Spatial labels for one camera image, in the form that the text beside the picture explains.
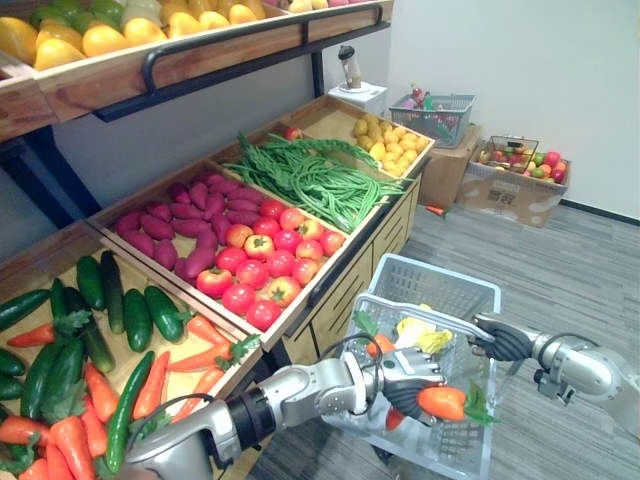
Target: gray floor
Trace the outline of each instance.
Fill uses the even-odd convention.
[[[624,355],[640,372],[640,229],[558,207],[546,228],[454,209],[418,207],[403,255],[498,284],[503,315],[548,332],[579,332]],[[640,478],[640,442],[578,399],[540,396],[527,362],[507,390],[494,428],[491,479]],[[320,422],[276,435],[252,480],[393,479],[371,447]],[[431,472],[411,478],[440,479]]]

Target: cardboard box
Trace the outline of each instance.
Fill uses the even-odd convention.
[[[497,170],[471,162],[462,179],[456,203],[534,227],[543,227],[567,191],[571,163],[562,185]]]
[[[456,200],[467,163],[480,139],[480,127],[469,125],[458,148],[433,148],[424,167],[420,184],[420,205],[447,209]]]

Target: cucumber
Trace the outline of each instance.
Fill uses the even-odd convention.
[[[11,375],[0,373],[0,400],[15,400],[22,394],[22,382]]]
[[[49,290],[32,290],[0,305],[0,332],[18,323],[49,298]]]
[[[21,377],[25,371],[26,367],[20,358],[16,357],[9,350],[0,348],[0,373]]]
[[[64,301],[69,312],[90,311],[82,295],[75,288],[65,287]],[[116,362],[93,315],[89,315],[89,321],[82,326],[78,337],[82,338],[89,352],[89,357],[98,370],[102,373],[108,373],[114,369]]]
[[[113,252],[107,250],[100,256],[100,279],[104,288],[109,326],[113,333],[124,332],[124,305],[120,268],[113,258]]]
[[[20,415],[33,420],[40,418],[40,406],[44,398],[47,377],[56,364],[62,345],[45,345],[31,364],[24,380],[22,397],[20,398]]]
[[[131,350],[143,352],[151,342],[153,321],[144,295],[135,288],[124,296],[124,324]]]
[[[96,310],[104,310],[104,288],[100,280],[100,266],[95,258],[86,255],[76,264],[76,283],[84,301]]]
[[[178,342],[184,334],[184,322],[179,316],[178,308],[166,293],[153,285],[144,289],[144,297],[153,323],[162,336],[170,342]]]

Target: purple sweet potato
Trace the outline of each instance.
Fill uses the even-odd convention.
[[[250,200],[227,200],[227,208],[243,212],[257,212],[260,210],[258,204]]]
[[[198,234],[198,238],[196,238],[196,249],[197,248],[210,248],[214,252],[218,247],[218,238],[216,234],[213,233],[213,230],[204,230]]]
[[[211,220],[212,216],[222,212],[224,212],[224,196],[219,192],[210,193],[204,206],[202,218]]]
[[[153,252],[155,250],[153,239],[146,233],[138,232],[136,230],[128,230],[122,234],[122,238],[144,253],[147,257],[153,258]]]
[[[178,252],[171,240],[160,240],[156,244],[153,258],[167,270],[172,270],[178,259]]]
[[[229,192],[227,194],[227,200],[249,200],[250,202],[260,204],[264,200],[264,195],[251,187],[242,187]]]
[[[202,211],[198,210],[193,205],[186,205],[184,203],[172,203],[169,205],[169,210],[176,218],[202,218]]]
[[[184,273],[187,278],[195,278],[198,274],[213,265],[216,251],[212,248],[196,248],[187,257]]]
[[[189,189],[191,201],[200,210],[204,210],[204,206],[207,203],[207,193],[207,186],[202,182],[196,183]]]
[[[173,227],[153,215],[142,215],[140,217],[140,225],[142,229],[154,240],[171,240],[176,236]]]
[[[116,233],[120,236],[129,230],[138,230],[140,228],[141,210],[133,210],[122,215],[115,224]]]
[[[226,245],[227,230],[231,226],[231,222],[224,215],[217,214],[211,217],[211,227],[216,233],[216,238],[220,245]]]
[[[225,215],[232,224],[241,223],[250,227],[260,218],[258,213],[247,210],[229,210]]]
[[[157,200],[154,200],[153,202],[149,202],[144,207],[144,209],[150,215],[153,215],[154,217],[159,218],[160,220],[164,220],[165,222],[170,222],[171,217],[173,217],[173,215],[171,215],[171,210],[169,210],[169,205],[167,205],[166,203],[159,202]]]
[[[167,189],[167,193],[174,202],[186,204],[191,203],[191,197],[189,196],[187,187],[185,187],[180,182],[171,184],[171,186]]]
[[[209,224],[207,222],[195,218],[190,220],[174,218],[171,220],[171,226],[177,233],[189,238],[196,238],[198,234],[204,230],[209,230]]]

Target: yellow fruit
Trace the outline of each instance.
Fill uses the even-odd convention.
[[[360,135],[366,135],[367,130],[369,130],[369,126],[367,125],[367,122],[362,119],[357,120],[356,124],[353,126],[353,134],[356,137],[359,137]]]
[[[148,18],[132,18],[124,26],[124,36],[131,45],[144,45],[145,43],[166,40],[167,36],[160,27]]]
[[[115,52],[130,46],[129,40],[109,25],[91,27],[82,36],[82,50],[87,57]]]
[[[371,150],[369,150],[369,155],[371,155],[371,157],[377,162],[382,161],[385,153],[387,152],[384,149],[383,143],[376,143],[373,147],[371,147]]]
[[[198,21],[205,30],[213,30],[215,28],[224,28],[229,26],[229,20],[218,12],[202,12]]]
[[[234,5],[229,10],[229,23],[239,25],[241,23],[255,22],[258,18],[249,7],[244,5]]]
[[[36,58],[38,32],[27,22],[13,17],[0,17],[0,50],[33,65]]]
[[[65,63],[82,60],[85,57],[80,50],[59,38],[49,38],[38,46],[34,68],[46,70]]]

